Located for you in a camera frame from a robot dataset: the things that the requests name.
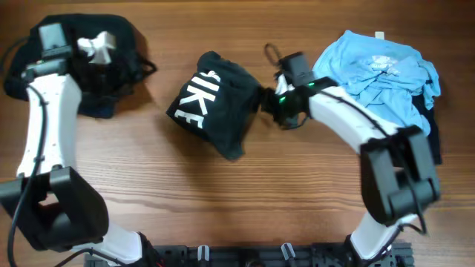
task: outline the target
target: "light blue t-shirt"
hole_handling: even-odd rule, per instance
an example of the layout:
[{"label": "light blue t-shirt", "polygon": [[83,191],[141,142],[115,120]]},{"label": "light blue t-shirt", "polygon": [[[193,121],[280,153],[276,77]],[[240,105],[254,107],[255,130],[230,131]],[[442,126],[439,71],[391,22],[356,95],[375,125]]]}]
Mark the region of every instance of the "light blue t-shirt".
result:
[{"label": "light blue t-shirt", "polygon": [[336,80],[381,118],[401,126],[417,125],[426,136],[430,133],[412,96],[423,94],[425,107],[431,109],[433,97],[440,96],[439,75],[412,47],[347,30],[321,54],[313,72],[318,78]]}]

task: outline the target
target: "black fabric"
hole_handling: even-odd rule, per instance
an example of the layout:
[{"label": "black fabric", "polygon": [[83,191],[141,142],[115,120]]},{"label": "black fabric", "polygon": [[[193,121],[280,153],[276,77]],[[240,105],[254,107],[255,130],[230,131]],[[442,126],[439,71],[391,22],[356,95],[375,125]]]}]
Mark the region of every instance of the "black fabric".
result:
[{"label": "black fabric", "polygon": [[[200,74],[210,71],[214,71],[220,77],[220,81]],[[171,103],[166,113],[178,125],[211,142],[225,158],[238,159],[243,155],[241,141],[247,119],[259,105],[261,84],[241,66],[222,59],[214,51],[204,53],[200,57],[197,72],[193,77],[218,85],[218,91],[190,80],[182,86],[178,97]],[[189,85],[215,96],[214,101],[204,99],[208,112],[206,115],[203,114],[197,100],[180,104],[181,99],[194,95],[188,91]],[[203,117],[203,128],[199,128],[194,120],[187,122],[186,118],[175,116],[177,111]]]},{"label": "black fabric", "polygon": [[425,108],[425,100],[422,94],[413,96],[413,105],[416,107],[419,113],[429,121],[430,133],[427,136],[427,140],[429,142],[430,150],[432,151],[434,163],[441,165],[442,155],[440,153],[439,126],[436,124],[433,108],[431,108],[429,111],[427,108]]},{"label": "black fabric", "polygon": [[116,37],[116,50],[110,50],[112,63],[107,66],[92,64],[73,64],[70,71],[82,90],[79,113],[97,118],[111,118],[115,103],[123,96],[134,92],[133,84],[142,81],[153,73],[155,66],[147,62],[137,52],[134,26],[121,16],[66,14],[47,16],[30,30],[27,43],[19,48],[4,82],[5,93],[16,99],[27,101],[24,85],[12,76],[19,78],[28,64],[41,59],[42,45],[38,28],[51,23],[61,23],[72,39],[94,39],[102,31]]}]

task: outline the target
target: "wooden table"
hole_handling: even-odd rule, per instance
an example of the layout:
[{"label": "wooden table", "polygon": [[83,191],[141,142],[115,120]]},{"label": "wooden table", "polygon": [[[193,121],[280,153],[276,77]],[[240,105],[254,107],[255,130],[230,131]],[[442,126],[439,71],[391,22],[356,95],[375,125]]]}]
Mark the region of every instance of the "wooden table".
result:
[{"label": "wooden table", "polygon": [[[426,212],[429,237],[406,231],[417,266],[475,266],[475,3],[465,1],[47,1],[0,7],[0,52],[48,14],[111,13],[148,40],[160,71],[124,99],[113,119],[79,117],[79,172],[107,202],[110,217],[153,244],[279,245],[342,241],[365,208],[358,157],[324,125],[280,131],[255,117],[228,162],[165,115],[201,54],[215,50],[273,86],[263,55],[304,51],[311,64],[346,29],[411,45],[436,66],[436,120],[444,164],[442,201]],[[28,104],[0,96],[0,180],[22,158]],[[0,211],[0,266],[11,220]],[[53,266],[67,253],[36,252],[16,237],[19,266]],[[70,266],[81,266],[82,258]]]}]

